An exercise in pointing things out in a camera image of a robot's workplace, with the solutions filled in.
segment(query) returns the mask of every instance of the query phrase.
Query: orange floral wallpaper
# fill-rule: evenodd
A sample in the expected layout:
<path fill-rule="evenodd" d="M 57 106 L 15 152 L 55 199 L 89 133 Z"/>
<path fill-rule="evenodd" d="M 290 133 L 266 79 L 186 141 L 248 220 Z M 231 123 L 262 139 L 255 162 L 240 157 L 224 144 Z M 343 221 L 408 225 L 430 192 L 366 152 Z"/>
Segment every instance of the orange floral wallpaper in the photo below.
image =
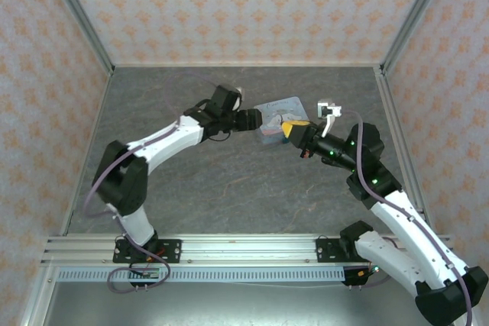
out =
<path fill-rule="evenodd" d="M 63 0 L 0 0 L 0 324 L 60 230 L 106 75 Z"/>
<path fill-rule="evenodd" d="M 489 272 L 489 0 L 432 0 L 389 81 L 436 228 Z"/>
<path fill-rule="evenodd" d="M 81 0 L 112 62 L 380 63 L 414 0 Z"/>

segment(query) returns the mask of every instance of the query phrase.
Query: gray floor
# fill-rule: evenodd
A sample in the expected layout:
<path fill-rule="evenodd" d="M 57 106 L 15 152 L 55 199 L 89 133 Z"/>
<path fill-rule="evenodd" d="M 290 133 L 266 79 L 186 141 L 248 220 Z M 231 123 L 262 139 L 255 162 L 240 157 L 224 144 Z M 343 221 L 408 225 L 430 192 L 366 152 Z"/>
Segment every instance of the gray floor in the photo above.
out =
<path fill-rule="evenodd" d="M 110 218 L 89 220 L 81 206 L 106 144 L 139 140 L 173 121 L 167 93 L 177 111 L 203 98 L 213 87 L 194 76 L 164 80 L 183 68 L 117 68 L 109 86 L 94 144 L 89 153 L 71 233 L 115 233 Z M 244 88 L 242 108 L 298 96 L 309 118 L 316 103 L 332 98 L 376 124 L 386 145 L 383 163 L 402 181 L 381 97 L 371 68 L 206 67 L 193 73 Z M 333 134 L 347 137 L 356 121 L 344 116 Z M 223 143 L 206 141 L 172 157 L 150 176 L 148 217 L 158 233 L 324 233 L 365 220 L 379 232 L 387 227 L 348 191 L 348 172 L 325 166 L 318 157 L 301 160 L 291 144 L 264 146 L 257 132 L 235 133 Z M 97 198 L 92 211 L 103 209 Z"/>
<path fill-rule="evenodd" d="M 294 288 L 169 282 L 149 292 L 119 295 L 104 283 L 58 283 L 44 325 L 429 325 L 409 293 L 393 280 L 361 291 L 334 283 L 309 289 L 290 285 Z"/>

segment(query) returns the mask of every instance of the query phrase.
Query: metal bracket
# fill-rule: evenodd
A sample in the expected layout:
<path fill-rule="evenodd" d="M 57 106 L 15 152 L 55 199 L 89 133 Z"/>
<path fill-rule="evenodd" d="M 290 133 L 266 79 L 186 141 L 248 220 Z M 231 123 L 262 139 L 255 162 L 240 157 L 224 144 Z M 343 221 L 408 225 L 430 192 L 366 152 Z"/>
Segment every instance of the metal bracket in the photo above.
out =
<path fill-rule="evenodd" d="M 158 240 L 156 248 L 160 249 L 163 260 L 168 263 L 180 263 L 180 254 L 182 253 L 181 240 Z M 147 259 L 147 256 L 134 248 L 126 238 L 115 241 L 113 263 L 149 263 L 153 259 Z"/>
<path fill-rule="evenodd" d="M 318 238 L 316 240 L 318 263 L 368 263 L 368 260 L 348 255 L 340 245 L 339 238 Z"/>

